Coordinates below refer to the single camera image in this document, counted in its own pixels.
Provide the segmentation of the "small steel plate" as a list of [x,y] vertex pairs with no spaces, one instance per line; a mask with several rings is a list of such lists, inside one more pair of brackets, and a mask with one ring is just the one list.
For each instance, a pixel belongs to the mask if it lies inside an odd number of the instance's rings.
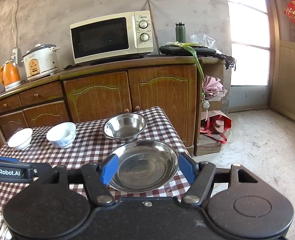
[[110,186],[127,193],[145,193],[171,181],[178,171],[178,153],[169,145],[137,140],[112,152],[119,166]]

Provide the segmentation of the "blue white porcelain bowl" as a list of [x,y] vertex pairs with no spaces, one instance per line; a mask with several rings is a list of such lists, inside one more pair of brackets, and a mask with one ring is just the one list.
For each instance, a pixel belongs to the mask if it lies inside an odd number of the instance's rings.
[[76,137],[77,128],[73,122],[63,122],[52,127],[46,134],[46,139],[55,147],[69,148]]

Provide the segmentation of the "white rice cooker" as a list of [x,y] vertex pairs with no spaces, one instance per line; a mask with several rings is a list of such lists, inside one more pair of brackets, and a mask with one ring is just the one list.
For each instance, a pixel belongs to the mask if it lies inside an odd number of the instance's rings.
[[56,52],[60,48],[54,44],[36,44],[22,56],[28,81],[51,75],[58,71]]

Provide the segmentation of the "brown wooden kitchen cabinet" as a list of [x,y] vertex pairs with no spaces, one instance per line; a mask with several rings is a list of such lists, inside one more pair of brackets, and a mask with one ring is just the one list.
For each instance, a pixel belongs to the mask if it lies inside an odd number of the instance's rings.
[[0,94],[0,148],[19,128],[94,121],[159,106],[188,152],[195,154],[201,87],[190,56],[145,57],[73,68]]

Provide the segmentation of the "steel bowl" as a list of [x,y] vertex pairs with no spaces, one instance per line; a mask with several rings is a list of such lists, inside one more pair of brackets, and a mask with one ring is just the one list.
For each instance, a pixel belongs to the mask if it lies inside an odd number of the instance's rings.
[[127,143],[137,139],[147,127],[144,116],[136,113],[124,113],[114,116],[104,123],[103,135],[116,142]]

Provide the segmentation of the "pink folded umbrella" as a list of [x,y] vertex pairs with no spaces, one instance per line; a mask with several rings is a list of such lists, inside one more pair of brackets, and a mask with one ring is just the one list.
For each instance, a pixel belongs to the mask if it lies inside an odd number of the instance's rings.
[[218,77],[208,75],[205,76],[203,94],[206,99],[224,98],[226,93],[227,90],[224,88]]

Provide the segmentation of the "orange electric kettle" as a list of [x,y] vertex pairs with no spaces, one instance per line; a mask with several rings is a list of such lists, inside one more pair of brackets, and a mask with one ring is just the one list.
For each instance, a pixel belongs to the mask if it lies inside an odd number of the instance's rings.
[[5,91],[17,88],[22,83],[19,70],[14,63],[14,60],[8,60],[0,67],[0,82]]

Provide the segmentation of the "white shallow bowl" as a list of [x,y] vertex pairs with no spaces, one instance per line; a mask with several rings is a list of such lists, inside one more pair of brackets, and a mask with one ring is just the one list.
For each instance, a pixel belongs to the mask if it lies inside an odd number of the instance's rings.
[[8,140],[8,146],[15,150],[26,150],[32,140],[33,130],[31,128],[24,128],[14,133]]

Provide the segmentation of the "black tray on counter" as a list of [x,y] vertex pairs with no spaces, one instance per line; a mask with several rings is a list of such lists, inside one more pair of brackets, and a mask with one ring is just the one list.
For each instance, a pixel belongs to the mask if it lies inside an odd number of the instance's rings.
[[[191,48],[195,51],[196,55],[200,57],[214,57],[216,54],[216,50],[206,47],[191,46]],[[192,56],[191,49],[174,45],[161,46],[159,51],[162,54],[170,56]]]

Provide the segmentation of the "green thermos bottle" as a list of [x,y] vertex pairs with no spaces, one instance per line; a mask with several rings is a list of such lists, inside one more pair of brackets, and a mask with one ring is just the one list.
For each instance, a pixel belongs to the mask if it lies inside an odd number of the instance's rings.
[[175,26],[176,41],[180,43],[186,42],[186,31],[184,22],[176,22]]

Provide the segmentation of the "green onion stalk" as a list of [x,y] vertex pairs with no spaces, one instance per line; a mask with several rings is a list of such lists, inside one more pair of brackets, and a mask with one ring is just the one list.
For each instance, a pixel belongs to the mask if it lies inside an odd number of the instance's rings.
[[197,52],[194,49],[194,47],[201,47],[201,46],[197,43],[180,43],[180,42],[178,42],[178,46],[185,49],[187,52],[189,52],[192,55],[192,57],[194,58],[195,64],[197,66],[198,72],[201,76],[201,80],[204,81],[205,77],[204,77],[203,69],[199,62]]

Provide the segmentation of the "cream microwave oven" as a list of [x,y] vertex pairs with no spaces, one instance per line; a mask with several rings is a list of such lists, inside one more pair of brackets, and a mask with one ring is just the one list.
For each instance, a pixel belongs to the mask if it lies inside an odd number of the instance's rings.
[[96,17],[70,25],[74,63],[153,52],[148,10]]

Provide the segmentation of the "clear plastic bag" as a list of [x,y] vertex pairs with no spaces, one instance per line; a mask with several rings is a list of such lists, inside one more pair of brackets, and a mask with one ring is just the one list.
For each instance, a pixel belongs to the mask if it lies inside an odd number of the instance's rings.
[[217,51],[216,40],[206,34],[198,33],[190,36],[192,43]]

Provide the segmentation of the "red bag on floor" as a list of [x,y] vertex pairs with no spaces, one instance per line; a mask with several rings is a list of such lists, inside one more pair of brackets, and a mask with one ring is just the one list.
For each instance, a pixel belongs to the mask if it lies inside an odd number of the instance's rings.
[[221,144],[227,143],[226,133],[232,128],[232,120],[222,111],[201,113],[199,132]]

